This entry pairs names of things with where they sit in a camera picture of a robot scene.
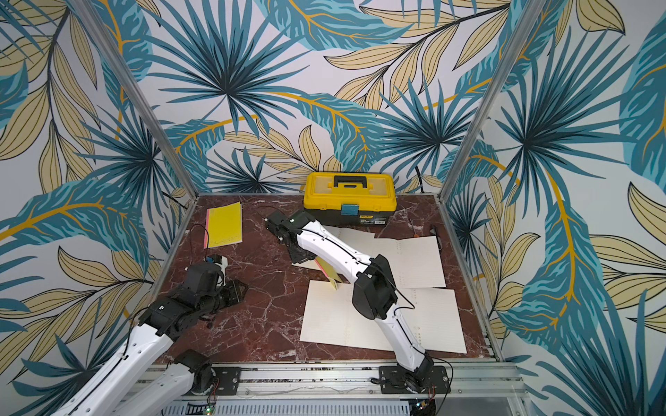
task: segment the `white paper sheet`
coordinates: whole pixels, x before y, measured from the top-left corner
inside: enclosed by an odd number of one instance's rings
[[[353,228],[324,227],[349,246],[371,257],[378,254],[386,257],[391,265],[396,287],[400,290],[446,287],[435,236],[394,240],[375,238],[371,232]],[[314,260],[294,266],[319,270]]]
[[[364,318],[352,305],[353,285],[310,281],[300,340],[392,351],[377,324]],[[467,353],[456,295],[446,289],[406,289],[403,294],[415,310],[400,310],[423,348]],[[398,304],[407,306],[400,298]]]

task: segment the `yellow toolbox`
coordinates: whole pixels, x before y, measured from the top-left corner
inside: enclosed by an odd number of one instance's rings
[[[385,226],[396,211],[396,190],[385,174],[313,172],[303,205],[323,225]]]

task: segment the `tropical leaf wallpaper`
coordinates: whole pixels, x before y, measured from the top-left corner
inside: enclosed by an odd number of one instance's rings
[[[150,17],[95,3],[140,81]],[[66,1],[0,0],[0,42],[0,413],[48,415],[149,301],[189,198]]]
[[[533,34],[450,178],[474,291],[538,415],[666,414],[666,4],[547,1]]]
[[[201,192],[450,180],[537,412],[661,415],[666,6],[547,0],[448,178],[527,1],[91,3]],[[122,342],[189,196],[66,0],[0,0],[0,40],[0,397],[48,415]]]

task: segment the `wire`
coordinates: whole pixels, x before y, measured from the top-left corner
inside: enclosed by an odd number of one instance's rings
[[[437,410],[437,413],[435,413],[435,416],[437,416],[437,415],[440,414],[440,410],[442,410],[442,407],[444,407],[444,401],[446,400],[446,396],[448,396],[449,390],[451,390],[451,383],[454,380],[454,366],[451,365],[451,363],[449,361],[446,361],[444,358],[433,357],[428,352],[426,352],[425,355],[426,355],[426,357],[429,357],[430,359],[438,359],[440,361],[443,361],[443,362],[447,363],[449,365],[449,367],[451,367],[451,375],[449,376],[449,388],[446,389],[446,393],[444,393],[444,398],[442,399],[442,404],[440,404],[440,408]]]
[[[206,227],[204,227],[202,224],[197,223],[197,224],[193,225],[192,228],[190,228],[190,232],[187,234],[187,236],[190,240],[190,266],[192,265],[192,254],[194,252],[194,250],[192,250],[192,230],[194,230],[194,227],[196,227],[196,226],[200,226],[206,232],[206,243],[207,244],[206,244],[206,247],[205,247],[206,248],[206,254],[204,255],[204,261],[206,261],[206,259],[208,258],[208,244],[210,243],[210,235],[208,234],[208,229]]]

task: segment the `marble tabletop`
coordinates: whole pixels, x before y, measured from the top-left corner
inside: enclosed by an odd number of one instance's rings
[[[187,331],[157,362],[171,361],[192,348],[209,356],[213,362],[249,361],[320,361],[332,359],[394,359],[390,351],[362,349],[299,341],[308,294],[308,280],[325,280],[316,270],[291,265],[284,246],[265,228],[263,218],[279,208],[287,215],[302,208],[298,195],[228,195],[202,196],[194,210],[188,230],[205,224],[206,210],[239,202],[242,204],[243,242],[209,249],[229,260],[227,276],[250,285],[245,301],[222,310],[212,328],[205,322]],[[438,227],[442,239],[442,267],[446,287],[456,291],[456,301],[463,327],[466,354],[433,351],[435,357],[489,357],[479,321],[474,314],[468,289],[452,250],[442,218],[432,195],[398,197],[396,213],[385,228],[355,227],[374,232],[376,237],[411,238],[414,232],[429,235],[431,225]],[[160,293],[167,293],[185,278],[185,268],[203,260],[204,230],[192,231],[192,253],[188,234],[180,242]]]

